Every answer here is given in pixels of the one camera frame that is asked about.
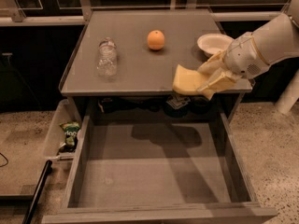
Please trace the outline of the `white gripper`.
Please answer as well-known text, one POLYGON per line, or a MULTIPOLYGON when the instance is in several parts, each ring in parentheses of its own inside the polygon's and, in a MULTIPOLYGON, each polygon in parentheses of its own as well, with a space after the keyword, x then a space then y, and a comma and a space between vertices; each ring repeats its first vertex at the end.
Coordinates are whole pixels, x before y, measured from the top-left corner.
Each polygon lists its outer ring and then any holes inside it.
POLYGON ((258 51, 252 33, 246 32, 234 40, 225 52, 215 53, 199 66, 199 73, 211 76, 197 91, 210 100, 215 93, 231 89, 241 77, 252 79, 269 68, 270 65, 258 51))

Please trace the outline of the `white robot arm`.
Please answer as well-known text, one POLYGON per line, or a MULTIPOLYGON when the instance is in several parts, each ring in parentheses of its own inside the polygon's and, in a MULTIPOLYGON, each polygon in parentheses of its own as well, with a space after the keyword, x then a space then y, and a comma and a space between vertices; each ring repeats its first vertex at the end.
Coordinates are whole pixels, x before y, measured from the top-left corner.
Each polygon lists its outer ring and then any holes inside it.
POLYGON ((207 75, 207 80, 197 85, 196 91, 210 99, 241 78, 255 78, 273 64, 298 56, 299 0, 291 0, 286 11, 257 30, 244 33, 203 63, 198 72, 207 75))

